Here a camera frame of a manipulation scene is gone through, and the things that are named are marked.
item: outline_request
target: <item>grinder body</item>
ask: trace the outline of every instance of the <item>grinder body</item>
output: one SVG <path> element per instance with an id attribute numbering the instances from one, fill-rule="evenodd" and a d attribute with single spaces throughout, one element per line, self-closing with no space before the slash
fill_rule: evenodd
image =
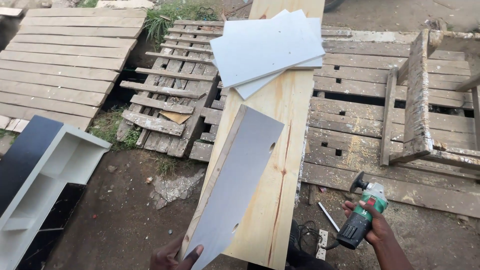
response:
<path id="1" fill-rule="evenodd" d="M 356 179 L 352 184 L 351 192 L 357 187 L 363 190 L 361 200 L 382 213 L 387 208 L 387 200 L 384 195 L 384 187 L 378 183 L 364 183 Z M 372 215 L 360 205 L 355 207 L 350 217 L 337 234 L 336 240 L 344 247 L 356 249 L 365 235 L 372 229 Z"/>

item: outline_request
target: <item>wooden frame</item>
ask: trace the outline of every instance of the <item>wooden frame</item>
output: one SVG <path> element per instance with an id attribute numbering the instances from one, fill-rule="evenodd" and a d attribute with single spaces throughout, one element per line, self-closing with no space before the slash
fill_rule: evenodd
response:
<path id="1" fill-rule="evenodd" d="M 440 46 L 444 37 L 480 38 L 480 35 L 422 30 L 410 47 L 408 60 L 398 71 L 396 84 L 401 85 L 408 80 L 407 101 L 405 105 L 405 130 L 403 152 L 390 153 L 391 120 L 388 117 L 395 98 L 395 70 L 389 73 L 385 95 L 385 117 L 382 136 L 380 165 L 391 165 L 414 160 L 427 160 L 441 164 L 457 166 L 469 170 L 480 171 L 480 152 L 449 148 L 446 144 L 434 141 L 429 129 L 428 112 L 428 72 L 427 59 Z M 472 90 L 472 101 L 475 117 L 476 147 L 480 150 L 480 103 L 477 85 L 480 85 L 480 74 L 471 76 L 456 87 L 457 92 Z"/>

